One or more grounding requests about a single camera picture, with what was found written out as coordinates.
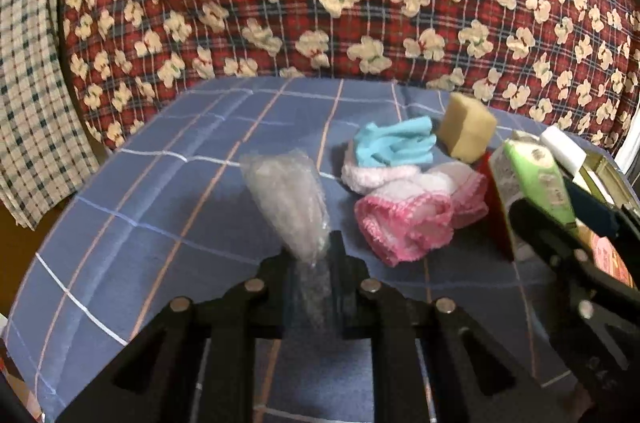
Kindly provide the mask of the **teal blue small cloth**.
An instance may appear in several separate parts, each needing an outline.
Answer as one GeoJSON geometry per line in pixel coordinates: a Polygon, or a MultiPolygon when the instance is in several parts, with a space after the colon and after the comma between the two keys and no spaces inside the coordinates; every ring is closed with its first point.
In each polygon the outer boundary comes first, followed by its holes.
{"type": "Polygon", "coordinates": [[[416,117],[393,125],[371,122],[360,128],[352,141],[357,164],[362,168],[427,165],[433,162],[437,137],[430,117],[416,117]]]}

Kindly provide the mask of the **yellow sponge block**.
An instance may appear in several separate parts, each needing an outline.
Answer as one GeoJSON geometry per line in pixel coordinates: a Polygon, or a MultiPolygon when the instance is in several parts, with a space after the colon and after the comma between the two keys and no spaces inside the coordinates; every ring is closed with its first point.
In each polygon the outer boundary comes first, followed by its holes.
{"type": "Polygon", "coordinates": [[[436,135],[450,158],[473,164],[483,157],[497,125],[497,118],[483,102],[451,93],[436,135]]]}

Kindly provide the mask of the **white foam sponge block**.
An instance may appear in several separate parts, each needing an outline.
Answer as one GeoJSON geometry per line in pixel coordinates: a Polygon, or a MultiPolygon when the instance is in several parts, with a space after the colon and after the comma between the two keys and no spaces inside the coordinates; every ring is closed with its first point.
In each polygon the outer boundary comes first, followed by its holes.
{"type": "Polygon", "coordinates": [[[551,125],[540,134],[539,139],[568,175],[575,177],[579,173],[586,161],[587,154],[570,136],[551,125]]]}

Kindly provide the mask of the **clear bubble wrap bag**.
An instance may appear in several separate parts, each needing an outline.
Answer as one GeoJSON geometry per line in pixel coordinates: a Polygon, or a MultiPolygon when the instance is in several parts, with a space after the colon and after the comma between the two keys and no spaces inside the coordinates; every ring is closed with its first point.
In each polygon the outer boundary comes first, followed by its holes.
{"type": "Polygon", "coordinates": [[[292,259],[293,323],[326,331],[332,321],[330,217],[320,176],[300,150],[250,154],[241,171],[256,206],[292,259]]]}

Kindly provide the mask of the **red gold fabric pouch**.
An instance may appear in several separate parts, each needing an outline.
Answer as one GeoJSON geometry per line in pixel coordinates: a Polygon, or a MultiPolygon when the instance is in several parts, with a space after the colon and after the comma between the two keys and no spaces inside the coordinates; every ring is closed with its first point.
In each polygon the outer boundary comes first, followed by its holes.
{"type": "Polygon", "coordinates": [[[499,198],[498,189],[495,178],[491,174],[489,167],[489,158],[492,154],[490,149],[475,163],[475,169],[482,174],[487,180],[487,190],[485,192],[484,201],[488,207],[488,213],[485,216],[488,228],[489,239],[496,252],[506,261],[514,261],[512,244],[510,240],[508,226],[499,198]]]}

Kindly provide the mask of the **red plaid bear quilt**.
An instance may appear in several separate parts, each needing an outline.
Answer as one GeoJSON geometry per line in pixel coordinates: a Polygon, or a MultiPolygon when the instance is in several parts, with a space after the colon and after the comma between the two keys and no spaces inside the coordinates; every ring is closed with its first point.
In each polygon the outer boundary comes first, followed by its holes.
{"type": "Polygon", "coordinates": [[[62,0],[82,120],[108,148],[204,80],[457,91],[615,151],[639,105],[633,0],[62,0]]]}

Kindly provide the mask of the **gold round tin lid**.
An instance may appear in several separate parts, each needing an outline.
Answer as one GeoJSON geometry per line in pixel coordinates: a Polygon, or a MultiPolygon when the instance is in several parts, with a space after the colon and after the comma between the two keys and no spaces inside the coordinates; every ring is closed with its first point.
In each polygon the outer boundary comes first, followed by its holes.
{"type": "Polygon", "coordinates": [[[636,287],[626,265],[608,238],[600,237],[587,226],[579,227],[579,237],[590,247],[596,266],[627,287],[636,287]]]}

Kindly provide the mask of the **gold rectangular tin box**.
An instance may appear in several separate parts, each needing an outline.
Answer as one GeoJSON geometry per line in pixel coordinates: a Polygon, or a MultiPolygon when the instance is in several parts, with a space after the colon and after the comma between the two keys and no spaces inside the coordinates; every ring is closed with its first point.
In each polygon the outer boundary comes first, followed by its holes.
{"type": "Polygon", "coordinates": [[[592,150],[586,151],[585,162],[574,177],[574,183],[610,206],[639,209],[639,201],[626,177],[602,154],[592,150]]]}

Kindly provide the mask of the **green checked cream cloth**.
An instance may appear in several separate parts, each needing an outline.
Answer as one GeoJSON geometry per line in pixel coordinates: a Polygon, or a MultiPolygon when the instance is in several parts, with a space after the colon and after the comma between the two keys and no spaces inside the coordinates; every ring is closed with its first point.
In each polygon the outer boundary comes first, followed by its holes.
{"type": "Polygon", "coordinates": [[[28,229],[99,166],[58,44],[58,0],[1,0],[1,201],[28,229]]]}

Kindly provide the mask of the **blue plaid bed sheet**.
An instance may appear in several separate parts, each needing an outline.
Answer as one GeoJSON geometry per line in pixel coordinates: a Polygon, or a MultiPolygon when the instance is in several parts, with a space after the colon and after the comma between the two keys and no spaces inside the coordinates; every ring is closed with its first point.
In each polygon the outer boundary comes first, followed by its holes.
{"type": "Polygon", "coordinates": [[[450,297],[555,399],[575,378],[542,321],[559,294],[537,258],[509,263],[483,224],[423,261],[388,267],[368,248],[340,182],[346,144],[368,123],[438,119],[445,92],[392,83],[258,78],[186,92],[113,154],[70,203],[32,261],[6,347],[54,421],[171,299],[216,299],[280,249],[240,170],[247,154],[298,149],[320,166],[330,225],[370,274],[411,299],[450,297]]]}

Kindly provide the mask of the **pink white small towel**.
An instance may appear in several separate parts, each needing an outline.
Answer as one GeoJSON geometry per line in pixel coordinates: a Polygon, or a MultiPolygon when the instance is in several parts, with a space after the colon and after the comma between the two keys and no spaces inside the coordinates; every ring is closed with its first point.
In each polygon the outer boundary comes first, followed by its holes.
{"type": "Polygon", "coordinates": [[[354,212],[364,240],[390,267],[420,261],[488,213],[487,177],[459,161],[425,172],[411,164],[364,168],[348,144],[341,180],[360,195],[354,212]]]}

